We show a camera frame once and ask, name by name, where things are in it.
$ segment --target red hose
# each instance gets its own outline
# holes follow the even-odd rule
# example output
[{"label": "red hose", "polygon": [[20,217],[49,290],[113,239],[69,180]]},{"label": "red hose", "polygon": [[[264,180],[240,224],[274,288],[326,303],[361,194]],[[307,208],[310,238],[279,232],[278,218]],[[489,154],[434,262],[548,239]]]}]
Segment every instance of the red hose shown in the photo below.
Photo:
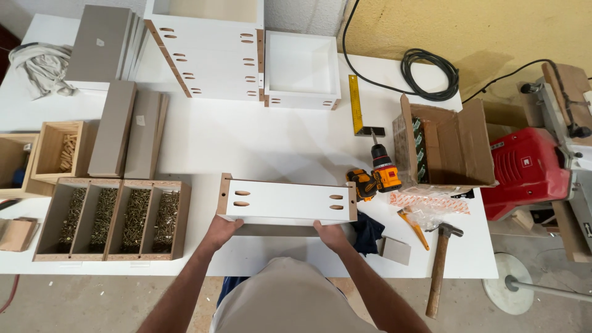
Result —
[{"label": "red hose", "polygon": [[6,301],[6,304],[4,304],[4,306],[0,310],[0,313],[4,312],[4,310],[6,310],[6,308],[10,305],[10,302],[12,302],[12,299],[14,298],[14,294],[17,292],[18,279],[20,276],[21,276],[20,274],[17,274],[14,276],[14,283],[12,284],[12,291],[10,292],[10,297]]}]

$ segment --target white wall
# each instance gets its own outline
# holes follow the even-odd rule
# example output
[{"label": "white wall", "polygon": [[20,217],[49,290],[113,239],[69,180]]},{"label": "white wall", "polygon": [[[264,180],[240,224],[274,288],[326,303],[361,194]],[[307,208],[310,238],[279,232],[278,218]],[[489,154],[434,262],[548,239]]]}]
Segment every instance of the white wall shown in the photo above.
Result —
[{"label": "white wall", "polygon": [[[266,0],[267,29],[336,36],[347,0]],[[85,4],[128,7],[143,16],[146,0],[0,0],[0,24],[23,38],[33,15],[80,18]]]}]

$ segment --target person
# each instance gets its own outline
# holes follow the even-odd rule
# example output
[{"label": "person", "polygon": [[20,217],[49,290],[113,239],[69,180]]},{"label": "person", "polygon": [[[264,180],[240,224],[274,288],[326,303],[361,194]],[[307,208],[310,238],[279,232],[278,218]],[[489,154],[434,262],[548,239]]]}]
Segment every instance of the person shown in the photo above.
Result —
[{"label": "person", "polygon": [[[214,253],[243,225],[212,220],[204,239],[138,332],[185,332]],[[430,332],[417,313],[348,242],[340,225],[314,221],[321,240],[342,260],[376,328],[356,315],[340,290],[309,263],[274,258],[223,297],[210,332]]]}]

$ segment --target dark blue rag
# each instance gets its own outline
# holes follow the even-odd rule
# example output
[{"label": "dark blue rag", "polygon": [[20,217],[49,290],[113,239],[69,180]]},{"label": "dark blue rag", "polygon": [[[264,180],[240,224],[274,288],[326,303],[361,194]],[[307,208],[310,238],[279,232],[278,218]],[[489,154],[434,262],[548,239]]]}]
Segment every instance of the dark blue rag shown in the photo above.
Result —
[{"label": "dark blue rag", "polygon": [[359,211],[358,220],[350,222],[350,224],[358,234],[356,237],[356,244],[353,245],[353,248],[356,249],[358,253],[363,254],[364,257],[368,253],[378,254],[376,241],[382,238],[384,225]]}]

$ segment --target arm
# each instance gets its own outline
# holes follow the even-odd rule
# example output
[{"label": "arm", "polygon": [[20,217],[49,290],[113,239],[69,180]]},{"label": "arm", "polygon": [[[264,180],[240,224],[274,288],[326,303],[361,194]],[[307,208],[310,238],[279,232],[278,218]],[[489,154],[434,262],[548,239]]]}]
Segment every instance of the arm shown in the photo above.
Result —
[{"label": "arm", "polygon": [[340,225],[314,222],[321,240],[335,252],[358,288],[376,327],[388,333],[430,333],[419,315],[388,285],[348,242]]},{"label": "arm", "polygon": [[229,222],[220,216],[214,216],[204,239],[197,246],[179,276],[144,320],[138,332],[187,331],[204,282],[205,272],[208,270],[214,252],[218,251],[242,225],[241,219]]}]

